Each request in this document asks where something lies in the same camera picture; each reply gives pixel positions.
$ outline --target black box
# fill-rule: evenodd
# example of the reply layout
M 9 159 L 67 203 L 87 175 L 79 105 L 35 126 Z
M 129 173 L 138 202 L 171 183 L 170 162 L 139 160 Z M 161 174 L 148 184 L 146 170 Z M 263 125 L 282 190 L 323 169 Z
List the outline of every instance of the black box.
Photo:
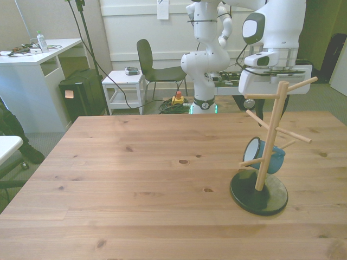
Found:
M 72 122 L 79 116 L 105 113 L 100 84 L 95 69 L 77 70 L 60 82 L 59 89 Z

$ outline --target black round base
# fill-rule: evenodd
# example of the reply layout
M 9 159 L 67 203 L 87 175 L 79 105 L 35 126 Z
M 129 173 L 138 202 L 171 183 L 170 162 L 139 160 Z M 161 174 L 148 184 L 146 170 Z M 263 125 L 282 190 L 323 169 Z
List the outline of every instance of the black round base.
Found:
M 244 170 L 230 182 L 235 202 L 244 210 L 262 216 L 271 216 L 283 210 L 288 203 L 288 192 L 274 175 L 267 174 L 262 191 L 255 189 L 258 170 Z

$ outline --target paper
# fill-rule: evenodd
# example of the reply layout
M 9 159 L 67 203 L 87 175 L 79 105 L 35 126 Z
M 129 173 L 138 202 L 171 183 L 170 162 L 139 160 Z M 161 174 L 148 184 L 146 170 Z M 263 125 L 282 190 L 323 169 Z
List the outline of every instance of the paper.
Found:
M 169 0 L 157 0 L 157 18 L 158 20 L 169 19 Z
M 65 90 L 65 98 L 66 99 L 73 99 L 74 98 L 73 90 Z

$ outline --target blue mug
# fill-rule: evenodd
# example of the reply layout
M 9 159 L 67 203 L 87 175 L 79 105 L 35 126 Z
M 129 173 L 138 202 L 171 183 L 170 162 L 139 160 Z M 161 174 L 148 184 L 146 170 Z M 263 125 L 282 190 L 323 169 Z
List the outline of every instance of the blue mug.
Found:
M 264 147 L 265 142 L 260 140 L 259 137 L 254 137 L 246 147 L 245 153 L 243 154 L 243 161 L 261 158 L 264 152 Z M 272 151 L 275 153 L 271 156 L 269 167 L 267 169 L 267 173 L 269 174 L 274 174 L 281 168 L 284 161 L 284 156 L 286 155 L 286 152 L 277 146 L 274 146 Z M 250 167 L 259 170 L 260 162 L 257 164 L 252 164 Z

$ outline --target chair backrest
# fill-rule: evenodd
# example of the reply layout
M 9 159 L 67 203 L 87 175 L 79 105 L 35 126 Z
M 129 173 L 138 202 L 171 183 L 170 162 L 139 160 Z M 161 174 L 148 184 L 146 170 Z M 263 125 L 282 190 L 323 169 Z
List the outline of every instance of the chair backrest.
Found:
M 146 76 L 153 69 L 152 49 L 146 39 L 139 40 L 136 44 L 142 73 Z

